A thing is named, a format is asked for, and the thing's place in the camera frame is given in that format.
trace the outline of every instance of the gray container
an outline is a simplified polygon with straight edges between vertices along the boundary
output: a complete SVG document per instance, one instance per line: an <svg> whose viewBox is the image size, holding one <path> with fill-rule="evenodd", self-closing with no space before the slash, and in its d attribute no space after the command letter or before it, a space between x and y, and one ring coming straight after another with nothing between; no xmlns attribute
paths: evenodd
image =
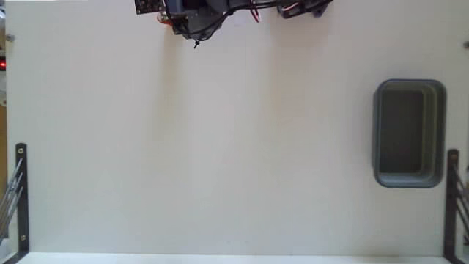
<svg viewBox="0 0 469 264"><path fill-rule="evenodd" d="M389 80L374 95L373 165L390 188L430 188L443 177L446 89L433 80Z"/></svg>

